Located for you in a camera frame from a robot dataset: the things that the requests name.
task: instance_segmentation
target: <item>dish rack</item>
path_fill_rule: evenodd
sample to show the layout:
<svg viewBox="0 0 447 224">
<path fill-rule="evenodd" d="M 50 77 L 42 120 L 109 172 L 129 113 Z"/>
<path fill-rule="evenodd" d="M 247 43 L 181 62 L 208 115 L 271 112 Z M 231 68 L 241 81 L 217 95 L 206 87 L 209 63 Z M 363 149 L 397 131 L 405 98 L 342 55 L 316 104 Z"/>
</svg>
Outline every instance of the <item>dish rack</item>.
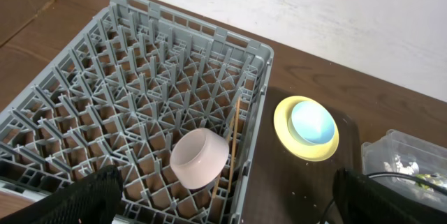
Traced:
<svg viewBox="0 0 447 224">
<path fill-rule="evenodd" d="M 0 114 L 0 179 L 53 193 L 104 165 L 119 168 L 117 221 L 239 223 L 272 68 L 272 49 L 148 0 L 110 5 Z M 241 97 L 233 188 L 230 157 L 185 189 L 170 153 L 190 130 L 228 133 Z"/>
</svg>

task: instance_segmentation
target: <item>chopstick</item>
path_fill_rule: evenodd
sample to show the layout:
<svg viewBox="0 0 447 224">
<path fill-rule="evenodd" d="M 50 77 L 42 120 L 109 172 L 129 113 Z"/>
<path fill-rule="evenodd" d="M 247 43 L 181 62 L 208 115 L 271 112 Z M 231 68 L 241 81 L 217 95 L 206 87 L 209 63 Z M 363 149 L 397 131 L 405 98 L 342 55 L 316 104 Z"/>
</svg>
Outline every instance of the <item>chopstick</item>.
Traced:
<svg viewBox="0 0 447 224">
<path fill-rule="evenodd" d="M 228 134 L 226 136 L 226 143 L 227 144 L 230 142 L 231 129 L 233 128 L 233 124 L 234 123 L 235 123 L 235 118 L 232 118 L 231 121 L 230 121 L 230 127 L 228 128 Z M 216 183 L 214 185 L 214 188 L 212 189 L 212 196 L 211 196 L 212 199 L 214 199 L 216 197 L 217 188 L 219 187 L 219 181 L 221 180 L 221 174 L 222 173 L 219 173 L 219 175 L 217 175 Z"/>
<path fill-rule="evenodd" d="M 231 147 L 230 178 L 228 181 L 228 194 L 229 195 L 230 195 L 230 191 L 231 191 L 231 180 L 233 179 L 233 170 L 234 170 L 235 155 L 236 155 L 237 124 L 239 123 L 239 109 L 240 109 L 240 97 L 237 99 L 237 104 L 236 104 L 235 131 L 233 133 L 233 145 Z"/>
</svg>

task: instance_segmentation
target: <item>wooden table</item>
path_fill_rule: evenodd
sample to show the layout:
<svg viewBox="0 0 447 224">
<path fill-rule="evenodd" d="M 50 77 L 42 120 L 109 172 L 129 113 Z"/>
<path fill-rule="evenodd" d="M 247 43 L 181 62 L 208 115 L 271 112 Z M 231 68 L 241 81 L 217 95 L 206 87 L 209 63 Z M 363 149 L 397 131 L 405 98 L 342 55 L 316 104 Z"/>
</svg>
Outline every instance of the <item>wooden table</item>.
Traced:
<svg viewBox="0 0 447 224">
<path fill-rule="evenodd" d="M 0 108 L 4 109 L 108 3 L 109 0 L 56 0 L 0 48 L 0 90 L 3 91 Z M 447 147 L 447 103 L 201 15 L 163 5 L 270 45 L 274 61 L 269 86 L 313 98 L 346 113 L 357 123 L 361 142 L 374 142 L 388 129 L 396 129 Z M 0 216 L 17 209 L 6 207 L 12 204 L 12 197 L 2 195 L 1 199 Z M 15 202 L 16 207 L 27 205 Z"/>
</svg>

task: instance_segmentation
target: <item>cup rim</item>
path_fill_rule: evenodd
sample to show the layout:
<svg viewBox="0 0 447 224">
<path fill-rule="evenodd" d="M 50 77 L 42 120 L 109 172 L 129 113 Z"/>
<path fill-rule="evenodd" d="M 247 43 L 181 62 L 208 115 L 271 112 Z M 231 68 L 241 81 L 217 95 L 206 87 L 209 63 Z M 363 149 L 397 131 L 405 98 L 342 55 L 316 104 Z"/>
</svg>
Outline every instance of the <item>cup rim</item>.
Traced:
<svg viewBox="0 0 447 224">
<path fill-rule="evenodd" d="M 205 142 L 203 143 L 203 146 L 202 146 L 202 148 L 200 149 L 200 151 L 194 156 L 194 158 L 192 158 L 190 161 L 188 161 L 188 162 L 186 162 L 186 163 L 183 163 L 183 164 L 174 164 L 174 163 L 172 163 L 171 161 L 169 161 L 169 163 L 170 163 L 170 165 L 172 166 L 172 165 L 174 165 L 174 166 L 176 166 L 176 167 L 184 167 L 184 166 L 187 166 L 187 165 L 189 165 L 190 163 L 192 163 L 193 161 L 195 161 L 202 153 L 203 153 L 203 150 L 205 149 L 205 146 L 207 145 L 207 143 L 208 143 L 208 139 L 207 139 L 207 137 L 206 137 L 206 135 L 207 135 L 207 133 L 206 133 L 206 130 L 209 130 L 209 129 L 207 129 L 207 128 L 197 128 L 197 129 L 194 129 L 194 130 L 192 130 L 192 131 L 190 131 L 189 133 L 187 133 L 185 136 L 183 136 L 180 140 L 179 140 L 179 142 L 175 145 L 175 147 L 174 147 L 174 149 L 173 149 L 173 152 L 171 153 L 171 157 L 174 155 L 174 152 L 175 152 L 175 150 L 176 150 L 176 148 L 177 148 L 177 145 L 186 137 L 186 136 L 188 136 L 188 135 L 190 135 L 190 133 L 193 133 L 193 132 L 196 132 L 196 131 L 199 131 L 199 132 L 202 132 L 202 134 L 204 135 L 203 137 L 205 138 Z"/>
</svg>

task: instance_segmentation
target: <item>black cable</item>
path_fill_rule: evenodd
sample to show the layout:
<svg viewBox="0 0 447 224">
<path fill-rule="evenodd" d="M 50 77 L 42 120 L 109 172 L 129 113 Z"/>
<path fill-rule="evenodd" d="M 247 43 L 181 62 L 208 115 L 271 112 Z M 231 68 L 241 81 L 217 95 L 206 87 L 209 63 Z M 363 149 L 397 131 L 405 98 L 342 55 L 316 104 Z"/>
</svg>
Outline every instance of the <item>black cable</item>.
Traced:
<svg viewBox="0 0 447 224">
<path fill-rule="evenodd" d="M 367 174 L 366 176 L 370 179 L 381 178 L 381 177 L 398 177 L 398 178 L 402 178 L 402 179 L 408 179 L 408 180 L 414 181 L 416 183 L 420 183 L 425 186 L 428 186 L 428 187 L 432 188 L 434 191 L 447 196 L 447 190 L 445 188 L 442 188 L 442 187 L 437 186 L 437 185 L 435 185 L 431 182 L 428 182 L 424 179 L 414 177 L 414 176 L 411 176 L 408 174 L 401 174 L 399 172 L 373 172 L 373 173 Z M 327 207 L 324 209 L 323 215 L 321 216 L 321 219 L 319 222 L 320 224 L 324 224 L 326 222 L 326 216 L 328 215 L 328 212 L 332 208 L 334 203 L 335 203 L 334 199 L 331 199 L 331 201 L 329 202 Z"/>
</svg>

